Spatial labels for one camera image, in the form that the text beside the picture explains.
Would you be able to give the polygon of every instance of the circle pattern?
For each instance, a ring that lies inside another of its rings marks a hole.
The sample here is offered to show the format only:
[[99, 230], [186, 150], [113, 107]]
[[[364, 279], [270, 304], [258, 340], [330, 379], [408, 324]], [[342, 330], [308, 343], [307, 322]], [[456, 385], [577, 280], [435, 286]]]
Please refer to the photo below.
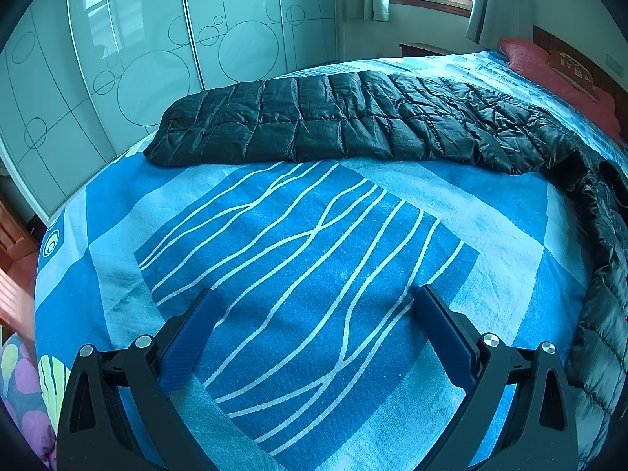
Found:
[[288, 21], [292, 26], [299, 26], [303, 21], [305, 21], [305, 11], [303, 7], [300, 5], [291, 5], [286, 10], [286, 21]]
[[218, 62], [234, 81], [263, 79], [277, 63], [279, 41], [272, 29], [259, 21], [244, 21], [222, 37]]
[[190, 93], [190, 71], [180, 56], [151, 51], [134, 59], [120, 78], [117, 102], [131, 124], [157, 125], [174, 101]]
[[15, 43], [11, 60], [13, 60], [14, 64], [21, 64], [31, 55], [34, 48], [35, 34], [33, 32], [26, 32], [18, 39], [18, 42]]
[[221, 33], [215, 26], [204, 26], [199, 30], [199, 43], [203, 46], [213, 46], [220, 36]]
[[107, 67], [109, 67], [109, 69], [113, 69], [117, 65], [119, 58], [120, 58], [120, 52], [118, 51], [116, 51], [112, 55], [109, 55], [107, 57]]
[[183, 15], [175, 17], [170, 26], [168, 26], [168, 39], [175, 46], [185, 46], [190, 43], [188, 26]]
[[46, 243], [43, 245], [42, 255], [44, 258], [50, 256], [50, 254], [57, 247], [57, 243], [59, 242], [59, 230], [55, 230], [48, 239], [46, 239]]
[[279, 0], [270, 0], [266, 2], [266, 16], [273, 23], [281, 23], [281, 4]]
[[98, 95], [106, 95], [115, 85], [115, 74], [111, 71], [102, 71], [93, 78], [93, 92]]
[[26, 146], [31, 150], [38, 149], [43, 145], [47, 134], [48, 126], [46, 122], [40, 119], [40, 117], [35, 117], [26, 124], [26, 128], [24, 129], [24, 143], [26, 143]]
[[[15, 386], [17, 387], [20, 393], [25, 395], [32, 395], [33, 393], [42, 394], [42, 390], [40, 389], [40, 381], [37, 372], [35, 371], [35, 367], [29, 357], [21, 358], [18, 361], [18, 364], [15, 366], [15, 371], [13, 373], [13, 377], [15, 378]], [[26, 416], [28, 413], [40, 413], [43, 418], [46, 418], [49, 423], [49, 418], [45, 413], [41, 411], [28, 411], [24, 414]]]

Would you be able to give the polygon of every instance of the black puffer jacket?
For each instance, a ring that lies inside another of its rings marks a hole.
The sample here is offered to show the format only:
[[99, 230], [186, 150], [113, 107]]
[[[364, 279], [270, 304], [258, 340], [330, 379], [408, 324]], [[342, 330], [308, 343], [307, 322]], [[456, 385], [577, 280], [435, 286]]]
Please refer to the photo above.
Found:
[[594, 273], [566, 364], [580, 467], [599, 453], [628, 369], [627, 179], [542, 108], [447, 79], [379, 72], [240, 83], [184, 97], [144, 152], [160, 166], [368, 156], [544, 171], [575, 201]]

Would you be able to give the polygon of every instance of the white wall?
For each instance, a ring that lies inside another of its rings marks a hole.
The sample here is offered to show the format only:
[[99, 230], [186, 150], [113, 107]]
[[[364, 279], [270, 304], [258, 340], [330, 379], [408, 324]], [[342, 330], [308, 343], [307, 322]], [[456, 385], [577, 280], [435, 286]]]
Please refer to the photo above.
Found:
[[[600, 0], [534, 0], [535, 24], [575, 47], [628, 90], [628, 42]], [[400, 42], [424, 42], [454, 53], [481, 48], [465, 38], [468, 18], [438, 10], [390, 6], [390, 21], [345, 23], [346, 60], [399, 56]], [[626, 69], [623, 78], [605, 63], [611, 55]]]
[[387, 22], [348, 19], [345, 23], [347, 60], [401, 56], [400, 42], [422, 42], [454, 53], [483, 48], [465, 38], [469, 19], [439, 10], [390, 5]]

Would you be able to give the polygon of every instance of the pink pillow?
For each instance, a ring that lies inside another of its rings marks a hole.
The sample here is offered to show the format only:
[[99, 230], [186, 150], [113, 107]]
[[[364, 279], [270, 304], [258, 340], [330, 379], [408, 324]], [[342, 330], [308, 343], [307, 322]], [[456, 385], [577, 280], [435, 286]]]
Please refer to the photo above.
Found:
[[597, 87], [599, 102], [583, 94], [549, 66], [550, 53], [529, 40], [503, 39], [501, 47], [510, 60], [508, 67], [558, 95], [614, 141], [620, 143], [621, 128], [615, 117], [615, 100], [610, 93]]

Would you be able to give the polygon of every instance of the wavy white line pattern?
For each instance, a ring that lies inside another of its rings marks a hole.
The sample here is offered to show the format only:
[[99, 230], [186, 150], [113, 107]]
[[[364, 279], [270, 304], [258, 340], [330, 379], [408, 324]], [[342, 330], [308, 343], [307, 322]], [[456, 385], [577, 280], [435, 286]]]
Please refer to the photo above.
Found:
[[195, 372], [245, 433], [304, 471], [416, 360], [410, 286], [461, 285], [476, 258], [436, 218], [332, 162], [239, 169], [177, 221], [136, 253], [159, 309], [180, 313], [203, 287], [220, 295]]

